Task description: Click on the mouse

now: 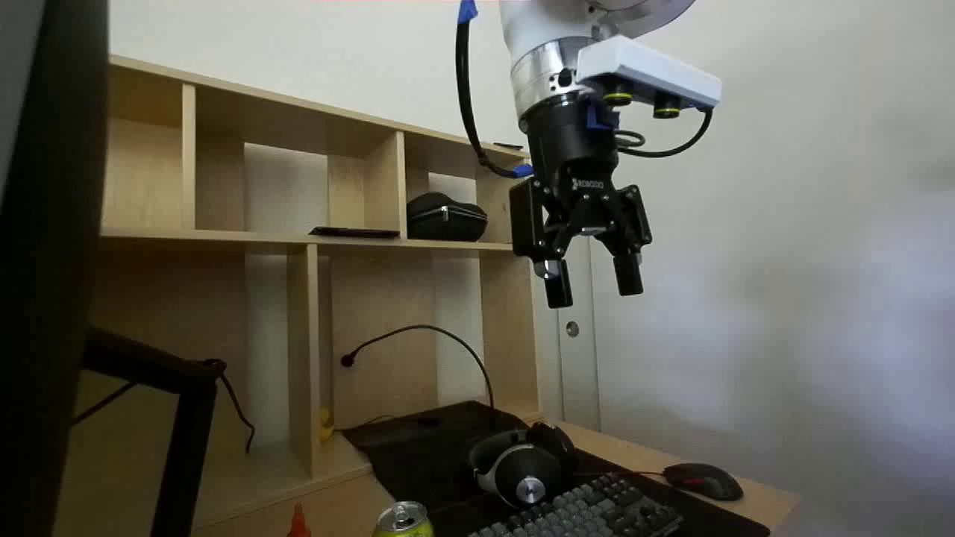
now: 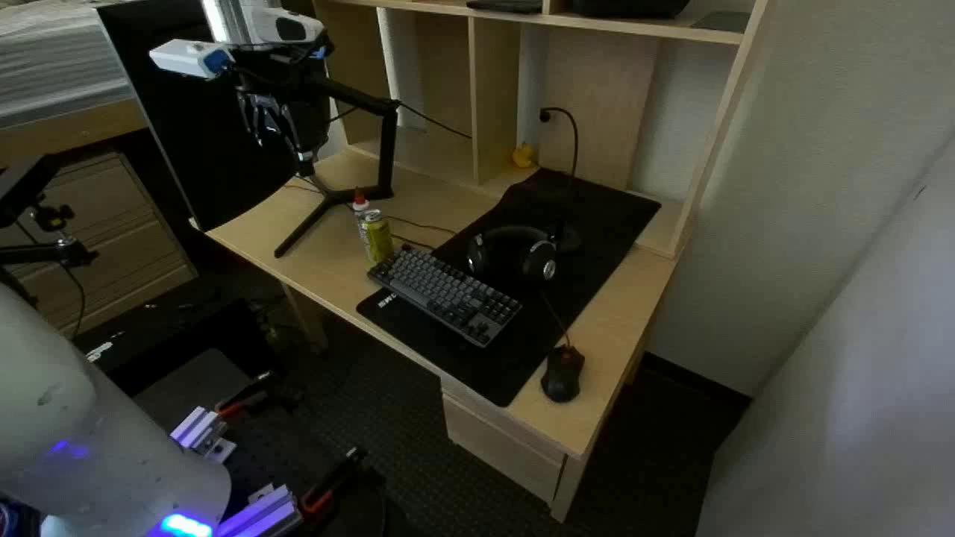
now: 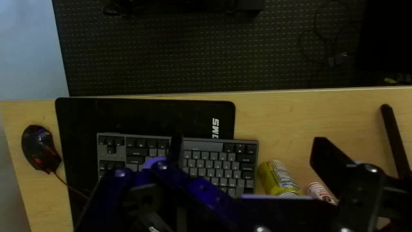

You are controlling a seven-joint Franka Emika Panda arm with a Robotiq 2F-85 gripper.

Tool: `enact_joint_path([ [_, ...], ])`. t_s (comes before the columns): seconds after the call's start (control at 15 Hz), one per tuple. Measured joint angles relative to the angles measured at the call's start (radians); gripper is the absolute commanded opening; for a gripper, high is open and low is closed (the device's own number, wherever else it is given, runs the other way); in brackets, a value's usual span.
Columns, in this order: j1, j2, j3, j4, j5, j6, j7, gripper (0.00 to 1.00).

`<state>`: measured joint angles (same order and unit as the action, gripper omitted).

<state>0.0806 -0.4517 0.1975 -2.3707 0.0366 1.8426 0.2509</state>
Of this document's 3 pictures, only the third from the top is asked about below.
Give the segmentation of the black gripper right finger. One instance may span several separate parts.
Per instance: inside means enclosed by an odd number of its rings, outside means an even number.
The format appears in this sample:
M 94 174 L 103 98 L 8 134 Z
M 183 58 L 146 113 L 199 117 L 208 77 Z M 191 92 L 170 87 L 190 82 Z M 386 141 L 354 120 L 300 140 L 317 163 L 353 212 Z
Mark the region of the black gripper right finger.
M 411 180 L 370 163 L 348 167 L 336 205 L 299 197 L 249 202 L 249 232 L 412 232 Z

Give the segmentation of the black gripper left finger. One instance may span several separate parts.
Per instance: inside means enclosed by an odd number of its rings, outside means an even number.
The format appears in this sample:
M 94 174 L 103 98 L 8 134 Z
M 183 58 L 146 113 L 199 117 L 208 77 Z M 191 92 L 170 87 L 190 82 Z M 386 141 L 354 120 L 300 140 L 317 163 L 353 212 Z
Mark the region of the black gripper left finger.
M 153 158 L 142 171 L 107 171 L 75 232 L 237 232 L 240 219 L 228 193 Z

